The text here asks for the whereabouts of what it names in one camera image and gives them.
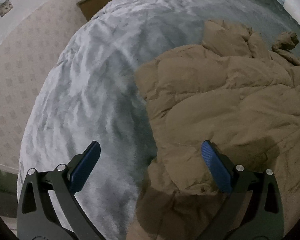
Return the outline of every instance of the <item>silver screw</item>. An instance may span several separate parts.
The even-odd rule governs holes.
[[[57,170],[58,170],[58,171],[64,171],[65,168],[66,168],[66,165],[65,165],[65,164],[60,164],[60,165],[58,165]]]
[[[268,175],[272,175],[272,174],[273,174],[273,172],[272,172],[271,169],[266,169],[266,173],[267,173]]]
[[[235,168],[236,168],[237,171],[243,171],[244,170],[244,167],[240,164],[238,164]]]
[[[34,174],[34,173],[35,173],[35,169],[34,169],[34,168],[29,169],[29,171],[28,171],[28,174],[29,174],[29,175],[32,175],[32,174]]]

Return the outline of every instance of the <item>brown puffer jacket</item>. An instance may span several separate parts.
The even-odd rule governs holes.
[[[268,51],[243,24],[207,21],[203,40],[135,74],[158,154],[127,240],[192,240],[211,222],[225,196],[201,157],[207,139],[234,164],[274,171],[285,234],[300,218],[300,59],[287,51],[295,33]]]

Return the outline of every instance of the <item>cat sticker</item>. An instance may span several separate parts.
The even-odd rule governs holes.
[[[0,17],[6,15],[12,8],[12,3],[10,3],[9,0],[5,0],[3,3],[0,3]]]

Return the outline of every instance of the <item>gray bedspread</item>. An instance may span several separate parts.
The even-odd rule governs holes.
[[[201,43],[203,22],[220,18],[253,27],[269,49],[283,31],[300,40],[300,26],[276,0],[108,3],[71,38],[35,101],[22,139],[18,195],[29,168],[53,170],[96,140],[101,158],[76,198],[107,239],[124,239],[143,172],[156,155],[133,73],[168,49]],[[300,43],[293,52],[300,56]]]

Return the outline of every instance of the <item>dark gray sheet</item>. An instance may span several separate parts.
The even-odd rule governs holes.
[[[156,154],[133,73],[168,49],[201,43],[211,18],[253,27],[269,49],[283,31],[300,40],[300,26],[276,0],[111,1],[72,37],[36,99],[22,139],[18,194],[28,169],[52,170],[96,140],[101,158],[76,197],[107,239],[124,239]],[[300,43],[293,52],[300,56]]]

